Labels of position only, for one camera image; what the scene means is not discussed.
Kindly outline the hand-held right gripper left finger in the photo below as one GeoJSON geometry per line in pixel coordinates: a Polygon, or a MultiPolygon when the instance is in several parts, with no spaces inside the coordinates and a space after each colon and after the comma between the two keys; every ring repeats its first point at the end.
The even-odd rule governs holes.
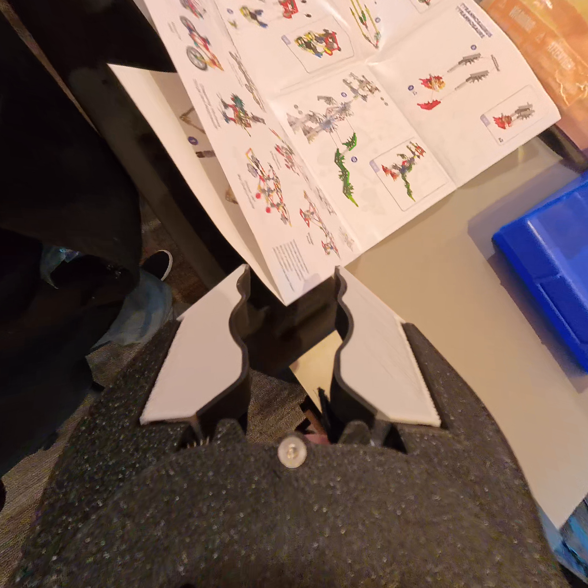
{"type": "Polygon", "coordinates": [[[251,270],[243,264],[180,315],[140,424],[216,425],[245,417],[251,400],[244,342],[250,291],[251,270]]]}

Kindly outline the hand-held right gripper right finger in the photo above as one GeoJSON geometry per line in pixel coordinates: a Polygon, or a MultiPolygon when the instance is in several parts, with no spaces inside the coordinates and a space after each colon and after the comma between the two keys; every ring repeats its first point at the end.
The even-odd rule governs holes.
{"type": "Polygon", "coordinates": [[[439,428],[442,419],[405,332],[405,321],[345,268],[335,269],[336,330],[330,408],[342,423],[377,418],[439,428]]]}

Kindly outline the toy instruction booklet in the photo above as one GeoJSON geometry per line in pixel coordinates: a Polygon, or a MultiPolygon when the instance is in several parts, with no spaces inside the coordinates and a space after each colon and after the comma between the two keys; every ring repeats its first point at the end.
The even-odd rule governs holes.
{"type": "Polygon", "coordinates": [[[289,305],[560,120],[476,1],[145,1],[175,72],[111,64],[202,206],[289,305]]]}

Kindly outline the toy building set bag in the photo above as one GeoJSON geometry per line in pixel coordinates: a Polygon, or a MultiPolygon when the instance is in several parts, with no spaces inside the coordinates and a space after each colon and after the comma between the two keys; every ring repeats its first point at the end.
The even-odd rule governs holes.
{"type": "Polygon", "coordinates": [[[481,1],[559,109],[558,127],[587,151],[587,1],[481,1]]]}

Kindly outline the person's jeans leg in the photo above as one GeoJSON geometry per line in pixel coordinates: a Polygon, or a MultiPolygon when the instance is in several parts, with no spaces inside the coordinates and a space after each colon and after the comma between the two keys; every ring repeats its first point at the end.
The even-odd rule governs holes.
{"type": "Polygon", "coordinates": [[[73,362],[107,343],[145,343],[171,316],[170,287],[141,268],[136,287],[122,299],[118,275],[99,258],[42,244],[38,258],[33,273],[49,287],[42,317],[56,320],[39,338],[39,359],[73,362]]]}

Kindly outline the person's black shoe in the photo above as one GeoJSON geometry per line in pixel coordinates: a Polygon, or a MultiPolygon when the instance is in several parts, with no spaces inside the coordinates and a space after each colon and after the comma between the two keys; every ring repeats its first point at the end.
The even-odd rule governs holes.
{"type": "Polygon", "coordinates": [[[173,255],[166,249],[159,249],[141,264],[141,270],[164,282],[173,268],[173,255]]]}

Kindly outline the blue plastic bin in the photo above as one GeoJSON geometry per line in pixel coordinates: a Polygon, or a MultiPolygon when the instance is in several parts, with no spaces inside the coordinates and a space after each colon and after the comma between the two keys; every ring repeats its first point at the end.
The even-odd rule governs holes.
{"type": "Polygon", "coordinates": [[[503,225],[492,242],[587,372],[587,172],[503,225]]]}

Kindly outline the person's black-clothed torso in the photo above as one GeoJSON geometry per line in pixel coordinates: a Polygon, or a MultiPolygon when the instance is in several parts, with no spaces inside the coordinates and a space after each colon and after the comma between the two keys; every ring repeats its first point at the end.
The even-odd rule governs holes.
{"type": "Polygon", "coordinates": [[[2,476],[84,398],[141,249],[128,174],[2,14],[2,476]]]}

